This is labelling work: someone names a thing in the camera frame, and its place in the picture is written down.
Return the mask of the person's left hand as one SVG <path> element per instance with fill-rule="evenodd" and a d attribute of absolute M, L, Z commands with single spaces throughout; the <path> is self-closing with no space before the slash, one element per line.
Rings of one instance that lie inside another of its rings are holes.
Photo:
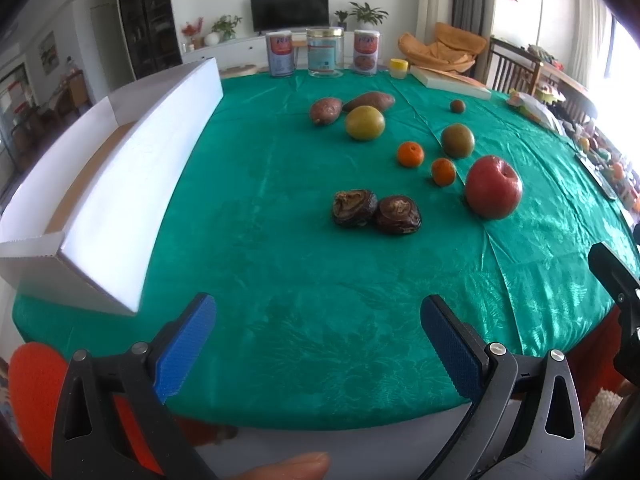
<path fill-rule="evenodd" d="M 245 471 L 238 480 L 322 480 L 330 468 L 328 453 L 314 452 Z"/>

